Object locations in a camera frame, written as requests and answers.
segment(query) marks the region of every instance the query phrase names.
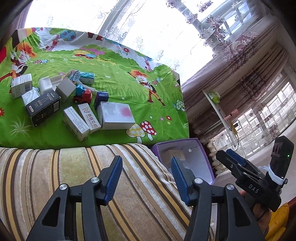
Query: pink hair dryer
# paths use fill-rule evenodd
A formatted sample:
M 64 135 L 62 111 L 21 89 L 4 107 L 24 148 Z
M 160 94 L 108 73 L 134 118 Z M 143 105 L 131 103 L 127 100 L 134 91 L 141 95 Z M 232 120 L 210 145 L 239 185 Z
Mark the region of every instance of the pink hair dryer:
M 227 121 L 227 120 L 230 119 L 232 116 L 235 116 L 235 115 L 237 115 L 238 113 L 239 113 L 239 111 L 238 111 L 237 109 L 235 109 L 234 111 L 232 111 L 232 112 L 230 113 L 230 115 L 224 117 L 224 120 Z

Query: metal screw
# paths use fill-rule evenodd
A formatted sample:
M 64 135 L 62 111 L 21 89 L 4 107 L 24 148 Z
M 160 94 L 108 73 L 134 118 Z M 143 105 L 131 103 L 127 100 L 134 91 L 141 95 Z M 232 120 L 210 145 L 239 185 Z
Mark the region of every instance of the metal screw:
M 194 179 L 194 182 L 197 184 L 201 184 L 203 182 L 203 180 L 201 178 L 196 178 L 196 179 Z
M 233 190 L 234 189 L 234 186 L 232 184 L 227 184 L 226 188 L 228 190 Z
M 93 177 L 93 178 L 91 179 L 91 182 L 92 182 L 92 183 L 97 183 L 99 180 L 100 180 L 100 179 L 99 179 L 98 177 Z
M 62 184 L 60 187 L 59 187 L 61 190 L 65 190 L 67 188 L 67 184 Z

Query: striped sofa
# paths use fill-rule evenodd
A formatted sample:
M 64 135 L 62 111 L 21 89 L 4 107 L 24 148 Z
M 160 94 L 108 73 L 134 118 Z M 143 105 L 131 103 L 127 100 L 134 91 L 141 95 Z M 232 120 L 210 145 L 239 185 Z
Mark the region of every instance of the striped sofa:
M 191 208 L 180 200 L 172 175 L 140 144 L 61 150 L 0 148 L 0 217 L 24 241 L 44 205 L 61 183 L 83 184 L 123 159 L 114 199 L 102 207 L 109 240 L 178 240 L 185 237 Z M 83 240 L 81 205 L 78 240 Z

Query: black box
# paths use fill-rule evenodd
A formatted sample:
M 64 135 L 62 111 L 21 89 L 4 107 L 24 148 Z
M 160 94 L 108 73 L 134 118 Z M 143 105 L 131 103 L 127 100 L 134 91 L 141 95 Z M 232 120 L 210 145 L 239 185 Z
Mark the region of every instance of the black box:
M 34 126 L 39 125 L 47 117 L 56 112 L 61 105 L 61 98 L 54 90 L 39 96 L 26 105 L 26 110 Z

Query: purple bin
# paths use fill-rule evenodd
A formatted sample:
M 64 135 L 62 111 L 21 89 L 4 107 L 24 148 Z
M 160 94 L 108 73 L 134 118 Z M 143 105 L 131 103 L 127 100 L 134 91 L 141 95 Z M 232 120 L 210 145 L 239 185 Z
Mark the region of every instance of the purple bin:
M 184 167 L 191 169 L 196 177 L 200 177 L 207 183 L 213 184 L 215 178 L 211 165 L 202 144 L 197 138 L 159 142 L 151 148 L 151 151 L 163 164 L 169 158 L 166 153 L 168 150 L 182 150 L 185 157 L 185 161 L 182 161 Z M 166 165 L 166 168 L 171 173 L 170 167 Z

